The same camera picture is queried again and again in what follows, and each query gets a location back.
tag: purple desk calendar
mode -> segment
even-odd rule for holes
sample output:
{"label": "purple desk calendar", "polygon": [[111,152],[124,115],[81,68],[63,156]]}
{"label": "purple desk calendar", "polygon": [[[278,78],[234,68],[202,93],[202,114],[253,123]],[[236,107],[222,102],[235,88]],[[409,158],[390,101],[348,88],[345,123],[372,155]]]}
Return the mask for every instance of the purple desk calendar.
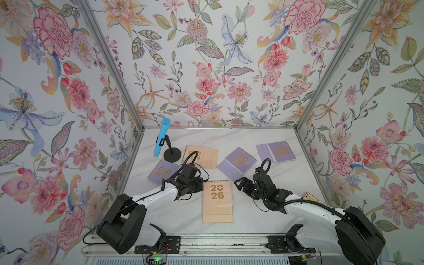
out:
{"label": "purple desk calendar", "polygon": [[246,171],[251,168],[256,159],[238,147],[229,154],[217,168],[222,171],[229,179],[236,181],[240,179]]}
{"label": "purple desk calendar", "polygon": [[262,161],[266,158],[271,159],[274,163],[296,159],[286,141],[257,145],[256,148]]}
{"label": "purple desk calendar", "polygon": [[161,185],[162,179],[167,180],[180,168],[179,165],[161,160],[153,169],[152,173],[147,177],[148,180],[153,181],[156,184]]}

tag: flower stem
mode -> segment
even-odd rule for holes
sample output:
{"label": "flower stem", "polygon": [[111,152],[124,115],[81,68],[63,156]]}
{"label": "flower stem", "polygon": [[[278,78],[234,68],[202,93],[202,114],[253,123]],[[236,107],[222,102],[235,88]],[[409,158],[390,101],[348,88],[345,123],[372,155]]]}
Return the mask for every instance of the flower stem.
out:
{"label": "flower stem", "polygon": [[[28,134],[26,134],[24,128],[21,128],[21,132],[23,134],[23,136],[32,144],[34,144],[34,141],[28,136]],[[44,149],[41,149],[41,152],[43,152],[45,155],[49,156],[50,158],[53,158],[53,156],[49,153],[47,153]]]}
{"label": "flower stem", "polygon": [[369,210],[368,212],[365,213],[365,216],[367,216],[367,215],[369,215],[369,214],[371,214],[373,212],[376,212],[378,210],[384,210],[384,206],[383,205],[379,205],[379,206],[375,207],[374,209]]}

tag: marble tabletop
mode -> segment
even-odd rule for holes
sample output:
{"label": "marble tabletop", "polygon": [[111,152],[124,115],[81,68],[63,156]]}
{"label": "marble tabletop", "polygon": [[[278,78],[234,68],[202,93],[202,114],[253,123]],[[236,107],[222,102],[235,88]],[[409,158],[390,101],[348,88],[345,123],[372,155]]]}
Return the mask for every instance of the marble tabletop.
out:
{"label": "marble tabletop", "polygon": [[[163,153],[167,150],[165,144],[159,157],[153,156],[158,134],[159,128],[146,129],[124,189],[125,194],[129,196],[140,195],[159,186],[147,179],[150,172],[163,159]],[[169,129],[167,134],[170,137],[172,147],[179,148],[182,154],[184,154],[187,145],[218,149],[218,164],[237,147],[241,147],[257,160],[255,165],[244,174],[244,177],[249,179],[252,179],[255,168],[261,164],[256,145],[287,141],[296,156],[296,160],[273,163],[268,175],[277,188],[292,191],[299,196],[309,192],[317,197],[320,202],[324,202],[324,197],[293,129],[176,128]],[[211,181],[228,180],[219,169],[206,170]],[[233,223],[202,223],[202,192],[193,194],[190,200],[172,201],[149,213],[143,223],[154,223],[168,234],[285,233],[295,223],[306,223],[302,218],[285,215],[281,212],[260,211],[254,205],[253,200],[245,193],[238,191],[233,184],[232,197]],[[257,205],[261,209],[266,209],[261,201],[257,201]]]}

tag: pink flower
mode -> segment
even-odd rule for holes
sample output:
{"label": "pink flower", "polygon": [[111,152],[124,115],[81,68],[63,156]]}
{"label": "pink flower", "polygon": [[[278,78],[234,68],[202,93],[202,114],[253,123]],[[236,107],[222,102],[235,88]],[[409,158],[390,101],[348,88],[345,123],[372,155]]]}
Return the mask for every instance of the pink flower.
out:
{"label": "pink flower", "polygon": [[90,68],[93,59],[91,53],[91,46],[88,43],[87,37],[81,31],[74,31],[72,38],[72,47],[74,54],[81,60],[81,62]]}
{"label": "pink flower", "polygon": [[212,71],[211,64],[198,63],[197,64],[197,77],[209,76]]}
{"label": "pink flower", "polygon": [[179,0],[166,0],[167,3],[164,3],[163,6],[169,7],[166,10],[170,10],[174,8],[174,10],[177,10],[177,6],[182,6],[184,3],[178,3]]}
{"label": "pink flower", "polygon": [[109,37],[108,36],[105,37],[105,40],[106,40],[107,45],[109,46],[109,48],[111,48],[111,49],[118,48],[117,46],[114,46],[116,44],[116,41],[115,40],[109,41]]}
{"label": "pink flower", "polygon": [[79,145],[75,145],[77,151],[73,151],[70,156],[74,158],[74,165],[78,166],[79,170],[86,170],[87,165],[97,161],[96,143],[91,140],[91,137],[80,139]]}
{"label": "pink flower", "polygon": [[119,101],[119,92],[115,88],[113,91],[107,93],[107,110],[113,113],[115,118],[119,117],[119,111],[121,110],[120,101]]}
{"label": "pink flower", "polygon": [[195,101],[187,106],[187,112],[193,116],[202,116],[208,113],[209,105],[203,101]]}
{"label": "pink flower", "polygon": [[85,81],[81,81],[79,78],[73,78],[68,86],[68,96],[74,107],[85,109],[90,99],[90,91]]}
{"label": "pink flower", "polygon": [[84,218],[84,210],[79,205],[75,205],[73,211],[66,211],[57,231],[57,246],[60,249],[67,250],[77,241],[84,227]]}
{"label": "pink flower", "polygon": [[99,110],[99,108],[97,107],[97,103],[96,103],[96,101],[94,100],[94,99],[92,99],[91,101],[90,101],[90,104],[88,105],[88,107],[87,107],[87,113],[88,113],[88,119],[93,123],[93,124],[95,124],[96,123],[96,121],[95,120],[98,120],[98,119],[100,119],[100,117],[102,116],[101,115],[101,113],[100,113],[100,110]]}
{"label": "pink flower", "polygon": [[201,42],[208,36],[208,29],[205,23],[197,18],[188,23],[186,30],[195,42]]}
{"label": "pink flower", "polygon": [[62,151],[59,150],[59,152],[57,153],[57,156],[59,159],[56,159],[54,157],[51,159],[51,162],[57,166],[51,167],[49,170],[50,173],[57,170],[57,175],[59,175],[60,173],[62,173],[62,170],[64,168],[68,168],[68,165],[65,164],[66,161],[68,161],[68,159],[71,157],[70,155],[68,156],[68,152],[69,152],[68,148],[65,148],[64,154],[62,154]]}
{"label": "pink flower", "polygon": [[252,94],[250,91],[252,88],[248,86],[246,83],[241,84],[241,82],[238,82],[237,85],[233,84],[228,89],[230,93],[228,93],[229,98],[235,98],[238,102],[242,103],[243,101],[247,100],[248,97],[250,97]]}
{"label": "pink flower", "polygon": [[302,67],[302,75],[309,76],[310,73],[311,73],[311,64],[304,65]]}
{"label": "pink flower", "polygon": [[291,85],[284,87],[285,95],[283,100],[294,99],[302,95],[303,92],[307,91],[311,87],[312,83],[305,83],[300,79],[296,79]]}
{"label": "pink flower", "polygon": [[225,75],[222,75],[221,78],[217,77],[216,80],[218,80],[217,85],[226,85],[226,84],[234,84],[232,81],[234,81],[234,78],[231,77],[231,75],[227,75],[227,77],[225,77]]}
{"label": "pink flower", "polygon": [[287,56],[287,52],[285,50],[273,50],[265,59],[264,68],[269,72],[280,70],[281,67],[287,63],[288,59],[289,57]]}
{"label": "pink flower", "polygon": [[34,190],[35,176],[31,170],[26,170],[22,175],[17,175],[9,179],[1,186],[10,197],[21,204],[29,199],[30,193]]}
{"label": "pink flower", "polygon": [[100,75],[100,81],[103,83],[104,86],[106,86],[106,87],[109,86],[109,81],[107,80],[107,78],[104,75]]}
{"label": "pink flower", "polygon": [[347,144],[350,140],[350,133],[338,129],[332,136],[331,141],[333,143],[333,146],[342,150],[345,150],[347,147]]}
{"label": "pink flower", "polygon": [[352,159],[350,159],[349,154],[341,149],[334,149],[330,153],[331,165],[334,170],[336,170],[340,175],[346,176],[352,172]]}
{"label": "pink flower", "polygon": [[399,134],[400,128],[396,120],[391,120],[386,123],[383,127],[380,127],[376,131],[377,136],[380,136],[382,140],[392,143],[402,141],[402,135]]}
{"label": "pink flower", "polygon": [[296,0],[284,19],[284,26],[289,26],[289,33],[297,35],[318,23],[324,11],[321,0]]}
{"label": "pink flower", "polygon": [[419,213],[424,210],[424,205],[421,202],[414,201],[418,198],[415,192],[407,194],[408,186],[401,183],[399,186],[396,183],[389,185],[387,190],[381,187],[380,197],[385,199],[383,215],[389,218],[393,217],[393,221],[400,225],[402,217],[403,225],[409,229],[414,228],[415,224],[423,224],[423,216]]}
{"label": "pink flower", "polygon": [[35,195],[31,196],[31,204],[34,209],[34,213],[39,215],[43,214],[44,211],[50,211],[56,205],[59,200],[62,188],[58,179],[48,176],[35,187]]}
{"label": "pink flower", "polygon": [[108,133],[110,133],[111,131],[112,131],[112,123],[110,122],[110,121],[108,121],[108,122],[104,122],[104,121],[102,121],[102,122],[100,122],[100,130],[102,130],[102,133],[103,134],[108,134]]}
{"label": "pink flower", "polygon": [[34,18],[34,29],[44,49],[53,55],[56,53],[63,60],[72,50],[72,34],[65,18],[50,7],[38,9]]}
{"label": "pink flower", "polygon": [[262,93],[262,99],[265,99],[268,102],[275,100],[275,95],[271,92],[271,90],[264,91]]}
{"label": "pink flower", "polygon": [[275,86],[280,76],[281,72],[270,72],[267,76],[265,76],[264,83],[269,86]]}
{"label": "pink flower", "polygon": [[191,97],[189,93],[187,93],[187,91],[184,91],[175,96],[175,104],[177,104],[180,107],[187,107],[187,105],[190,104],[191,102],[192,102]]}
{"label": "pink flower", "polygon": [[392,156],[392,163],[389,163],[386,159],[384,160],[384,163],[386,163],[387,167],[390,169],[393,169],[390,171],[390,175],[394,175],[395,173],[398,173],[398,177],[400,180],[406,184],[405,180],[408,180],[411,183],[414,183],[415,180],[411,178],[410,176],[407,176],[405,174],[414,174],[414,171],[412,169],[402,169],[406,164],[408,164],[408,161],[402,160],[399,162],[399,164],[396,163],[396,156]]}
{"label": "pink flower", "polygon": [[367,137],[362,141],[361,151],[371,162],[382,162],[390,154],[387,144],[378,137]]}
{"label": "pink flower", "polygon": [[325,21],[313,26],[303,35],[302,49],[304,52],[314,50],[321,46],[330,34],[332,27]]}
{"label": "pink flower", "polygon": [[215,88],[215,81],[212,77],[205,76],[202,78],[199,78],[199,80],[196,83],[196,88],[205,94],[211,92]]}

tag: peach desk calendar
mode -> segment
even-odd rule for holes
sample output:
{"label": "peach desk calendar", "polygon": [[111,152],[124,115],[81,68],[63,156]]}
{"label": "peach desk calendar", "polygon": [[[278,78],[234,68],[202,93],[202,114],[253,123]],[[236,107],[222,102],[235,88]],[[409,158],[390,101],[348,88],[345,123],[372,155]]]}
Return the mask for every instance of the peach desk calendar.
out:
{"label": "peach desk calendar", "polygon": [[203,223],[232,223],[233,198],[230,181],[203,184]]}

